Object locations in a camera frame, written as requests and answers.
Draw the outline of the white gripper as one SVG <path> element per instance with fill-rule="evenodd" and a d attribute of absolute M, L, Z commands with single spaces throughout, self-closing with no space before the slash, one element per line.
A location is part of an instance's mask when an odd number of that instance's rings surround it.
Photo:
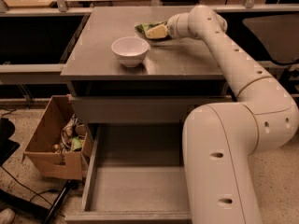
<path fill-rule="evenodd" d="M 165 24 L 159 24 L 149 28 L 145 36 L 147 39 L 163 39 L 168 35 L 175 39 L 189 37 L 188 19 L 188 13 L 179 13 L 167 21 L 167 26 Z"/>

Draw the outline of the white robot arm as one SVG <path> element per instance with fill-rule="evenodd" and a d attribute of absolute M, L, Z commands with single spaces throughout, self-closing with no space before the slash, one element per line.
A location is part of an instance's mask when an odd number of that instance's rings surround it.
<path fill-rule="evenodd" d="M 192 224 L 263 224 L 248 157 L 290 141 L 298 129 L 298 107 L 226 29 L 225 19 L 206 6 L 167 22 L 171 37 L 205 42 L 236 98 L 201 105 L 185 119 L 182 153 L 191 219 Z"/>

